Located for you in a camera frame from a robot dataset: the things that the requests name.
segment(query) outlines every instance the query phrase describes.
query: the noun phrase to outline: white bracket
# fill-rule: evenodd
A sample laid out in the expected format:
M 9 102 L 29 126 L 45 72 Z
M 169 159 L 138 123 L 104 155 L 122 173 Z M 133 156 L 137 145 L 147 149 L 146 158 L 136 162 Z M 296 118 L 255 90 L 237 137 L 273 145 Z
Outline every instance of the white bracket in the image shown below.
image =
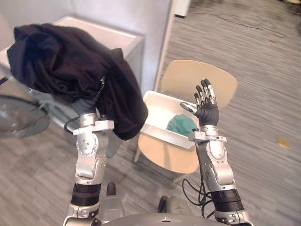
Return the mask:
M 208 140 L 217 140 L 217 141 L 221 141 L 223 143 L 227 142 L 226 137 L 216 136 L 216 135 L 207 135 L 206 136 L 206 133 L 202 132 L 202 131 L 194 131 L 194 132 L 190 133 L 188 135 L 188 139 L 189 139 L 189 141 L 193 141 L 196 144 L 203 143 Z
M 75 129 L 73 131 L 73 135 L 77 136 L 78 134 L 81 133 L 96 132 L 96 131 L 103 131 L 109 129 L 114 129 L 114 121 L 110 121 L 110 120 L 96 121 L 95 125 Z

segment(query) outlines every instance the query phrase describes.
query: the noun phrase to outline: white basket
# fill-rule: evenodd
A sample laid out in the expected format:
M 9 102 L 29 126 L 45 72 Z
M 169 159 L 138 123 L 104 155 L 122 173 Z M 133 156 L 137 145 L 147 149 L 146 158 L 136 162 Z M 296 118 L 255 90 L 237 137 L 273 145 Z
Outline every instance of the white basket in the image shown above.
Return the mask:
M 194 146 L 188 137 L 166 129 L 169 121 L 177 114 L 190 117 L 198 125 L 197 118 L 180 106 L 182 100 L 154 91 L 147 91 L 143 100 L 149 110 L 149 116 L 141 129 L 142 133 L 186 149 Z

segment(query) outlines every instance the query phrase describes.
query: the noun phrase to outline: black jacket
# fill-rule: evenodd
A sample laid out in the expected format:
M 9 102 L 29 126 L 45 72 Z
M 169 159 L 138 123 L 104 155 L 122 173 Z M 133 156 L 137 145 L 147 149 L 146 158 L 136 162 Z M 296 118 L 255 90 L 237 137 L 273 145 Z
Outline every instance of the black jacket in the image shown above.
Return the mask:
M 96 107 L 114 120 L 114 132 L 121 139 L 140 131 L 148 112 L 121 49 L 109 50 L 72 27 L 32 24 L 14 32 L 16 42 L 8 50 L 8 59 L 17 80 L 72 103 L 95 97 L 105 76 Z

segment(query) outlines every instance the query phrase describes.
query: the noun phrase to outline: green towel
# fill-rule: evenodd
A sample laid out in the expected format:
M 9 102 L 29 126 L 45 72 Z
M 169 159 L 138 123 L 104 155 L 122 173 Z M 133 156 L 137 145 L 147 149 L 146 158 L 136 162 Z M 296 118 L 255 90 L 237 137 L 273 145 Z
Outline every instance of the green towel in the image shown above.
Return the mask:
M 196 127 L 196 124 L 190 117 L 184 114 L 177 114 L 169 121 L 166 129 L 188 136 L 188 134 L 192 133 L 192 129 Z

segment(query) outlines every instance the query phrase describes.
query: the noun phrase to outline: black shoe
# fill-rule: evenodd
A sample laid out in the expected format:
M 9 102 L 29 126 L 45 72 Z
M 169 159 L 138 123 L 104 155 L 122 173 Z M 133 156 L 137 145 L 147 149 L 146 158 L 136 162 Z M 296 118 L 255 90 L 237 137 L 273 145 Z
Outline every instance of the black shoe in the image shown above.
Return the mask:
M 167 213 L 167 200 L 167 196 L 162 196 L 158 207 L 158 213 Z
M 107 186 L 107 196 L 109 195 L 116 195 L 116 185 L 112 181 Z

